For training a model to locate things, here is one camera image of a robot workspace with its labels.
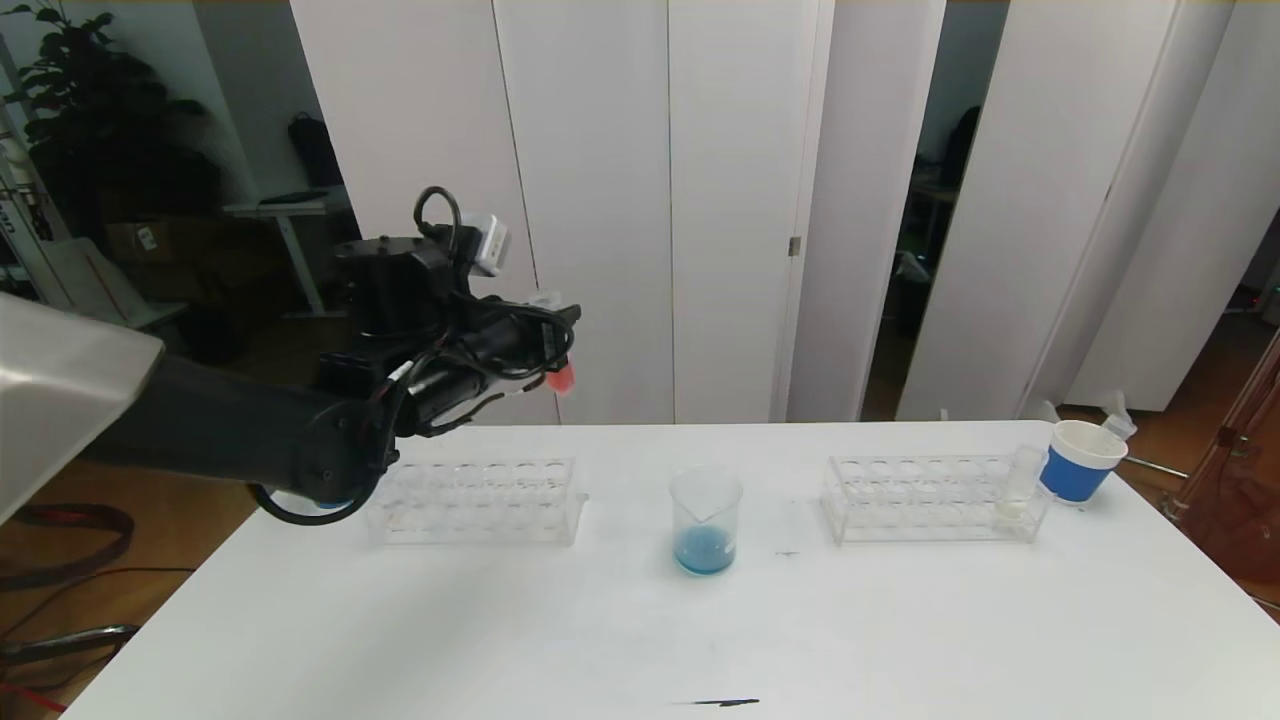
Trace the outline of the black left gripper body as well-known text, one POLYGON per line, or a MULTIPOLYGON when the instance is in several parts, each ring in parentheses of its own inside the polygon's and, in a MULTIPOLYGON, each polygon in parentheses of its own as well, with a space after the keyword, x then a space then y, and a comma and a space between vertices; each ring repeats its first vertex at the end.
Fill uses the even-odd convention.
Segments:
POLYGON ((554 360, 570 352, 570 323, 547 307, 471 307, 460 351, 484 373, 525 380, 554 373, 554 360))

